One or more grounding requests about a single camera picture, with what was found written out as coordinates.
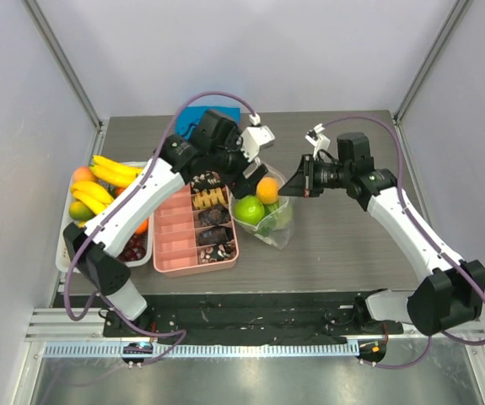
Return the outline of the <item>green cabbage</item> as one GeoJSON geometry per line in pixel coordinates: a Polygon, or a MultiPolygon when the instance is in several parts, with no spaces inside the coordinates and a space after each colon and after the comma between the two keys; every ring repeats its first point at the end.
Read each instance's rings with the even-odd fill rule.
{"type": "Polygon", "coordinates": [[[280,208],[277,211],[277,227],[275,230],[284,229],[289,226],[293,218],[293,209],[288,199],[278,199],[280,208]]]}

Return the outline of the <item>green apple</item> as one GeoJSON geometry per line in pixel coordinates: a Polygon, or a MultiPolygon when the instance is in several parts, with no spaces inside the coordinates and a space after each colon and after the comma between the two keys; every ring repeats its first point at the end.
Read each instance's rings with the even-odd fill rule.
{"type": "Polygon", "coordinates": [[[265,217],[265,208],[255,196],[246,196],[234,206],[234,216],[242,223],[258,225],[265,217]]]}

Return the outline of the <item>green bell pepper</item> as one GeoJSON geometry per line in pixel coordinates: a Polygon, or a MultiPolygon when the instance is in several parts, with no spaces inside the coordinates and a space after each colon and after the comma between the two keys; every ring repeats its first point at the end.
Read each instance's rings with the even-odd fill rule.
{"type": "Polygon", "coordinates": [[[277,211],[280,208],[280,202],[264,204],[264,217],[256,226],[256,234],[266,237],[269,236],[277,227],[277,211]]]}

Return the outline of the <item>clear zip top bag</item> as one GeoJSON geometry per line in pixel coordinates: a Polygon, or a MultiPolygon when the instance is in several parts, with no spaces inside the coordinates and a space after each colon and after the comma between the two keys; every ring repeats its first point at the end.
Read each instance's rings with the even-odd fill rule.
{"type": "Polygon", "coordinates": [[[285,179],[272,166],[258,159],[247,172],[252,175],[260,165],[267,168],[267,173],[256,191],[241,199],[229,194],[229,213],[244,231],[281,250],[294,233],[293,204],[289,197],[279,195],[285,179]]]}

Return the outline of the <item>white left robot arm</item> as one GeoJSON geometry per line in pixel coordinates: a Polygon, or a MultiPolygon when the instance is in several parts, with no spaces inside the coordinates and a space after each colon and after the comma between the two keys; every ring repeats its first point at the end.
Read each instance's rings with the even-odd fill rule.
{"type": "Polygon", "coordinates": [[[118,258],[126,243],[164,201],[207,171],[216,173],[234,197],[253,193],[267,167],[260,164],[250,175],[245,171],[274,140],[259,116],[252,116],[251,124],[240,129],[213,109],[204,112],[188,139],[166,132],[143,171],[113,203],[84,227],[70,224],[64,229],[71,257],[68,270],[79,270],[96,287],[123,317],[122,325],[130,334],[145,335],[152,325],[148,304],[118,258]]]}

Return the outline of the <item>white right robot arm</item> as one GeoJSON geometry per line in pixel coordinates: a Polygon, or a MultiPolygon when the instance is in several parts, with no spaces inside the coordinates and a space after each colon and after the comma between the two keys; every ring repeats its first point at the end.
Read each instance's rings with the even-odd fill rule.
{"type": "Polygon", "coordinates": [[[314,150],[302,156],[294,175],[281,187],[285,197],[318,197],[326,189],[343,189],[392,237],[420,282],[413,293],[379,290],[353,312],[354,326],[371,333],[383,321],[414,325],[433,336],[477,319],[485,287],[485,268],[465,261],[428,226],[387,169],[375,168],[369,139],[361,132],[337,137],[337,157],[327,155],[330,140],[322,126],[306,136],[314,150]]]}

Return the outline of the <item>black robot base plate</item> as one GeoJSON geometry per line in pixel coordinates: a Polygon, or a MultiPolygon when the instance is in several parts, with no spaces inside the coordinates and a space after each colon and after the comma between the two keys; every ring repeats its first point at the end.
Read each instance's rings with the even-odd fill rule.
{"type": "Polygon", "coordinates": [[[350,335],[401,335],[401,323],[362,314],[366,293],[156,294],[135,322],[172,344],[262,346],[343,344],[350,335]]]}

